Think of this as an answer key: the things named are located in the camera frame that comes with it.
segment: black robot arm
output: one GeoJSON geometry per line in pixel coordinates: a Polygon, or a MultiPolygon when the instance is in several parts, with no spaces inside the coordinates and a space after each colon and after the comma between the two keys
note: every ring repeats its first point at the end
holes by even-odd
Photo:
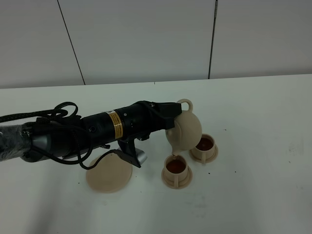
{"type": "Polygon", "coordinates": [[[81,118],[74,103],[64,102],[53,110],[0,117],[0,122],[39,117],[36,122],[0,126],[0,161],[19,156],[28,162],[50,158],[63,164],[80,164],[88,170],[107,154],[116,153],[121,159],[141,167],[146,155],[135,148],[135,138],[146,140],[152,132],[173,128],[174,118],[181,112],[180,103],[139,101],[127,107],[81,118]],[[69,105],[75,106],[75,111],[66,116],[68,113],[62,108],[69,105]],[[93,149],[109,148],[108,143],[115,140],[120,147],[118,150],[103,154],[91,167],[83,165],[93,149]],[[77,157],[77,160],[68,160],[73,157],[77,157]]]}

